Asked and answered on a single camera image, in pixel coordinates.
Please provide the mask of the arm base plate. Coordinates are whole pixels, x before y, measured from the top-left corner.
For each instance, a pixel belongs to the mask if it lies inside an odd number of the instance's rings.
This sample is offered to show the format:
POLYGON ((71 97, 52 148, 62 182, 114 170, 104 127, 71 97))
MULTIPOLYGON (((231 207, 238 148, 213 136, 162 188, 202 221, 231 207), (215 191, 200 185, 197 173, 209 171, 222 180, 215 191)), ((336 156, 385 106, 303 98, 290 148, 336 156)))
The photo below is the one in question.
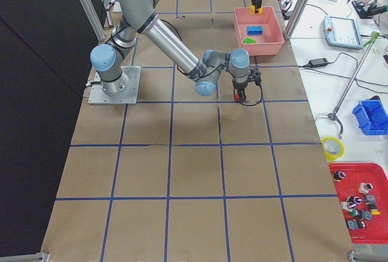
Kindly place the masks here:
POLYGON ((122 75, 114 82, 101 81, 95 73, 89 94, 90 105, 136 105, 138 100, 141 66, 121 66, 122 75))

